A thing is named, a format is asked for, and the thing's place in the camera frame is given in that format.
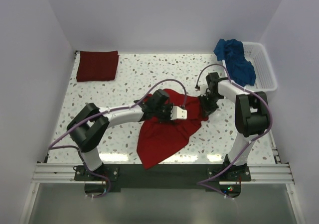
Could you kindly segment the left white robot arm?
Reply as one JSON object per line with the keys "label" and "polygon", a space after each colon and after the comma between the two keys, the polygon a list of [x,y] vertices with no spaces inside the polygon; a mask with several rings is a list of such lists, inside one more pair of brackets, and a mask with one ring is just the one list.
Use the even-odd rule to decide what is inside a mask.
{"label": "left white robot arm", "polygon": [[159,89],[144,100],[134,101],[128,107],[112,108],[105,114],[94,103],[89,103],[69,123],[67,131],[80,150],[87,167],[86,175],[91,180],[99,180],[104,173],[104,163],[97,146],[108,128],[154,117],[159,121],[171,121],[176,120],[179,114],[184,112],[170,102],[168,92]]}

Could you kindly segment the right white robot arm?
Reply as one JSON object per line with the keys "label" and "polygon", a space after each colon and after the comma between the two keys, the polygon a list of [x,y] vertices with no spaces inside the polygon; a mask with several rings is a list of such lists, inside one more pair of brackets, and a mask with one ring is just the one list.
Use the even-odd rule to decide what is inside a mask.
{"label": "right white robot arm", "polygon": [[219,177],[232,181],[245,173],[248,156],[260,137],[270,131],[272,115],[264,92],[252,92],[218,73],[206,76],[206,85],[196,84],[202,116],[208,117],[218,109],[217,101],[227,98],[235,104],[235,128],[237,135],[230,152],[225,156],[223,166],[210,180]]}

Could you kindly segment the red t shirt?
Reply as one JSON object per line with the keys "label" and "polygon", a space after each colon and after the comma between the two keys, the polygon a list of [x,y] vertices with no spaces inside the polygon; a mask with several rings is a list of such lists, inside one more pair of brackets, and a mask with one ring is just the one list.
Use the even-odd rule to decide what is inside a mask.
{"label": "red t shirt", "polygon": [[160,122],[156,117],[144,121],[139,132],[137,154],[148,170],[187,146],[190,137],[201,128],[202,116],[198,97],[188,96],[186,120]]}

